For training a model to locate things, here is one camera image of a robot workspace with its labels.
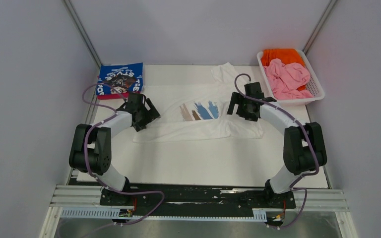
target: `cable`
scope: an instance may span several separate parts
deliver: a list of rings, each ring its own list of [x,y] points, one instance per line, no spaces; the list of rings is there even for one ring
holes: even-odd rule
[[[313,156],[313,160],[315,162],[315,171],[313,173],[308,173],[308,174],[301,174],[296,180],[294,180],[291,184],[290,184],[290,189],[292,191],[299,191],[299,190],[304,190],[305,191],[305,198],[303,199],[303,204],[302,204],[302,207],[300,208],[300,211],[299,213],[297,214],[296,218],[290,222],[289,224],[285,225],[285,226],[280,226],[280,227],[275,227],[275,226],[271,226],[277,230],[279,229],[284,229],[284,228],[287,228],[287,227],[290,227],[292,226],[300,217],[304,207],[305,207],[305,204],[306,204],[306,200],[307,200],[307,197],[308,197],[308,191],[306,188],[293,188],[294,185],[296,185],[302,178],[306,177],[306,176],[313,176],[313,175],[317,175],[319,173],[319,162],[318,162],[318,159],[316,157],[316,153],[313,149],[313,146],[312,146],[312,143],[309,139],[309,136],[308,136],[308,133],[306,132],[306,129],[303,127],[302,123],[299,122],[293,115],[291,115],[288,111],[280,108],[279,106],[276,106],[272,103],[269,103],[269,102],[266,102],[266,101],[263,101],[261,99],[257,99],[257,98],[253,98],[253,97],[249,97],[247,95],[245,95],[242,91],[240,91],[240,89],[238,88],[237,86],[237,79],[240,77],[240,76],[247,76],[249,78],[249,82],[252,80],[251,77],[247,74],[247,73],[241,73],[239,75],[236,76],[236,78],[234,79],[234,86],[236,88],[236,90],[240,93],[240,95],[242,95],[244,98],[247,98],[249,100],[252,100],[252,101],[255,101],[255,102],[259,102],[259,103],[263,103],[265,105],[268,105],[270,107],[273,107],[277,110],[279,110],[280,112],[284,113],[286,116],[288,116],[292,121],[294,121],[301,129],[302,129],[302,132],[303,132],[303,135],[305,136],[305,139],[306,139],[306,142],[308,144],[308,147],[309,147],[309,150],[310,152],[312,153],[312,156]]]
[[[110,109],[110,110],[112,110],[112,111],[114,112],[114,114],[113,114],[112,116],[110,116],[110,117],[108,117],[108,118],[106,118],[106,119],[104,119],[104,120],[102,120],[102,121],[100,121],[100,122],[98,122],[98,123],[92,125],[91,128],[87,131],[87,133],[86,133],[86,135],[85,135],[85,139],[84,139],[84,157],[85,157],[85,166],[87,167],[87,172],[88,172],[88,174],[89,174],[90,176],[92,176],[93,178],[95,178],[96,181],[99,182],[105,189],[111,190],[111,191],[116,192],[116,193],[121,194],[121,195],[145,195],[145,194],[156,194],[156,193],[161,195],[161,200],[160,200],[160,202],[159,202],[159,203],[158,203],[158,204],[157,204],[151,211],[149,211],[147,214],[145,214],[143,217],[141,217],[141,218],[139,218],[139,219],[137,219],[137,220],[134,220],[134,221],[132,221],[132,222],[120,223],[121,226],[133,225],[133,224],[136,224],[136,223],[138,223],[138,222],[144,220],[144,219],[147,218],[151,213],[153,213],[153,212],[155,211],[155,209],[157,209],[157,208],[163,203],[165,196],[164,196],[164,193],[163,193],[162,191],[145,191],[145,192],[123,192],[123,191],[119,191],[119,190],[116,190],[116,189],[114,189],[113,187],[110,187],[110,186],[108,186],[107,184],[105,184],[103,181],[101,181],[99,178],[97,178],[97,177],[91,172],[90,162],[89,162],[89,159],[88,159],[88,147],[87,147],[87,142],[88,142],[88,138],[89,138],[89,136],[90,136],[90,134],[91,134],[91,131],[92,131],[94,128],[96,128],[96,127],[98,127],[98,126],[100,126],[100,125],[102,125],[102,124],[104,124],[104,123],[110,121],[111,119],[115,118],[116,115],[117,115],[117,114],[116,114],[116,113],[117,113],[116,109],[114,109],[114,108],[112,108],[112,107],[110,107],[110,106],[106,106],[106,105],[102,105],[102,104],[98,104],[98,103],[92,103],[92,102],[89,102],[89,101],[85,100],[85,93],[86,93],[90,88],[92,88],[92,87],[94,87],[94,86],[97,86],[97,85],[104,85],[104,86],[108,86],[108,87],[110,87],[110,88],[111,88],[112,90],[114,90],[114,91],[115,91],[121,98],[123,98],[123,100],[125,100],[125,102],[126,102],[126,98],[125,98],[120,92],[118,92],[116,89],[112,88],[110,85],[105,84],[105,83],[95,83],[95,84],[92,84],[92,85],[90,85],[89,87],[87,87],[87,88],[84,90],[84,92],[82,93],[82,100],[83,100],[83,102],[85,102],[85,103],[87,103],[87,104],[90,104],[90,105],[93,105],[93,106],[99,106],[99,107],[107,108],[107,109]],[[101,230],[101,229],[104,229],[104,228],[109,227],[109,226],[114,226],[114,225],[118,225],[118,223],[110,223],[110,224],[106,224],[106,225],[104,225],[104,226],[101,226],[101,227],[99,227],[99,228],[93,230],[92,232],[86,234],[85,236],[82,236],[81,238],[87,237],[87,236],[91,235],[92,233],[94,233],[94,232],[96,232],[96,231],[99,231],[99,230]]]

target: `white table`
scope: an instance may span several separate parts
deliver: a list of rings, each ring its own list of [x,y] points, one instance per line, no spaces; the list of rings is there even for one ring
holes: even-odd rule
[[[198,65],[145,65],[145,85],[208,83],[213,80],[212,68]],[[254,81],[261,81],[259,67],[235,68],[239,73],[249,74]],[[100,103],[117,108],[122,100]],[[305,106],[285,109],[295,117],[309,121]],[[101,121],[111,113],[110,110],[99,108],[94,121]],[[259,120],[259,123],[264,130],[262,139],[228,137],[169,143],[133,143],[136,132],[131,127],[112,139],[112,165],[135,183],[264,186],[266,180],[284,165],[284,137],[264,120]],[[94,181],[84,173],[80,173],[77,180]],[[327,188],[323,169],[314,177],[302,179],[296,187]]]

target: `white cloth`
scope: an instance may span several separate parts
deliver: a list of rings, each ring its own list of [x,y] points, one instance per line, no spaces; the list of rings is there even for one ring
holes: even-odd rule
[[[146,87],[145,94],[159,111],[161,118],[147,125],[133,141],[173,142],[207,140],[224,137],[262,138],[259,122],[247,121],[236,114],[227,115],[237,71],[230,63],[211,71],[214,83]],[[247,79],[239,80],[243,88]]]

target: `white laundry basket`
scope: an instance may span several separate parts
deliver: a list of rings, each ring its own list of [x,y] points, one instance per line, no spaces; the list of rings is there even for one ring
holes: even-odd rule
[[[313,101],[323,99],[325,97],[325,92],[322,89],[322,86],[320,85],[318,78],[316,77],[315,72],[313,72],[312,66],[310,65],[308,59],[306,58],[305,53],[302,51],[297,50],[300,57],[302,58],[303,62],[305,63],[305,68],[309,71],[311,77],[309,82],[306,84],[306,89],[313,95],[313,98],[303,98],[303,99],[291,99],[291,100],[277,100],[277,102],[281,105],[306,105]],[[266,78],[265,70],[263,69],[262,62],[260,59],[263,56],[263,52],[259,52],[256,57],[257,61],[259,62],[260,72],[262,74],[263,80],[260,81],[262,89],[267,90],[268,92],[265,92],[268,94],[268,96],[274,97],[274,94],[272,93],[271,87],[269,86],[268,79]]]

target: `pink towel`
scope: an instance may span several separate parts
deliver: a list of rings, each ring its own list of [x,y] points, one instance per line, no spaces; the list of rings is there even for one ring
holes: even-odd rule
[[[269,66],[264,66],[263,69],[276,99],[289,100],[313,97],[308,90],[297,90],[310,80],[309,71],[301,64],[283,64],[280,59],[273,59]]]

